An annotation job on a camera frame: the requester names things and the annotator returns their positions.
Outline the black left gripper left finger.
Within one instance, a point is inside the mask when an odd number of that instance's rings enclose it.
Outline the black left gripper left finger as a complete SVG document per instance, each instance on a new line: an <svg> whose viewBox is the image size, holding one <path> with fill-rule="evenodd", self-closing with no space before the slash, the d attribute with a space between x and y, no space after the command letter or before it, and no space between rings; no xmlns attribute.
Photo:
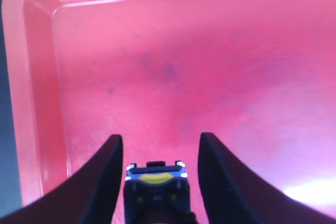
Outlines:
<svg viewBox="0 0 336 224"><path fill-rule="evenodd" d="M111 223L122 169L122 137L111 135L64 183L1 223Z"/></svg>

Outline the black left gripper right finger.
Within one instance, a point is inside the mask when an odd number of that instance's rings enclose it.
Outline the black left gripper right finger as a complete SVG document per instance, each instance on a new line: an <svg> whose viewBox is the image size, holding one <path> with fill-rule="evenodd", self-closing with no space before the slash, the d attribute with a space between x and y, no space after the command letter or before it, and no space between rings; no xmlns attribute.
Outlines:
<svg viewBox="0 0 336 224"><path fill-rule="evenodd" d="M262 179L210 132L200 137L198 182L209 223L335 223Z"/></svg>

